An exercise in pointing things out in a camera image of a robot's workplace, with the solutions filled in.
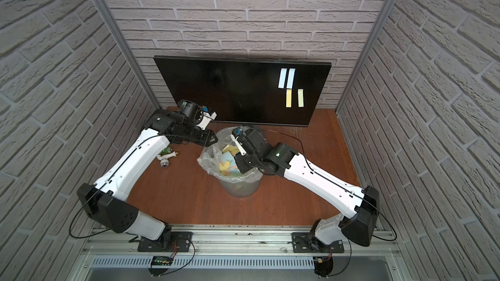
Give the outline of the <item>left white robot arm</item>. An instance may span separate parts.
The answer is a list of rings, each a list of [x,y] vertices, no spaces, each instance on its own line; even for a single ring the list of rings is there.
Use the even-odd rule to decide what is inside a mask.
[[[117,163],[95,183],[84,183],[77,191],[85,214],[115,233],[160,239],[166,224],[129,204],[135,183],[148,166],[171,144],[193,143],[203,147],[217,142],[207,128],[217,117],[206,106],[181,100],[178,110],[157,109],[145,122],[138,139]]]

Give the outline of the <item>light blue sticky note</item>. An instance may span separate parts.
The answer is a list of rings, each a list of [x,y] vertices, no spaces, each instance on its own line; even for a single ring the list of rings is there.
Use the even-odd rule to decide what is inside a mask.
[[[288,77],[287,77],[287,81],[286,81],[286,88],[287,89],[293,88],[295,71],[296,71],[295,68],[289,68]]]
[[[288,72],[287,68],[282,68],[280,70],[278,88],[285,88],[285,80],[287,72]]]

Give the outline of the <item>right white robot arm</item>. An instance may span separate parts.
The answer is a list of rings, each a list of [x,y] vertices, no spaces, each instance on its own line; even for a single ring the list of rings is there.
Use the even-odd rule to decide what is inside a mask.
[[[318,252],[336,241],[347,239],[368,247],[379,216],[379,192],[368,186],[361,188],[344,182],[311,163],[293,147],[270,144],[263,135],[250,128],[235,128],[231,139],[238,148],[235,161],[241,173],[251,169],[295,182],[333,205],[339,214],[317,220],[304,239]]]

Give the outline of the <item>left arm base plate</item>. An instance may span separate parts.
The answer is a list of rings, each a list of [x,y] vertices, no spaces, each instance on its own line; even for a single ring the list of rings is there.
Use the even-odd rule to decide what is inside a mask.
[[[141,238],[138,245],[138,252],[174,252],[176,245],[177,252],[188,252],[191,248],[191,238],[193,232],[164,232],[159,239],[150,240]]]

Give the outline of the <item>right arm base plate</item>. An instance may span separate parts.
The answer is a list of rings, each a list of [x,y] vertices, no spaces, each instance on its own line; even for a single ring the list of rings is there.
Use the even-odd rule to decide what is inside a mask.
[[[342,254],[345,252],[343,242],[335,241],[330,245],[325,245],[318,239],[313,238],[305,232],[291,233],[292,248],[294,253],[326,253],[326,254]]]

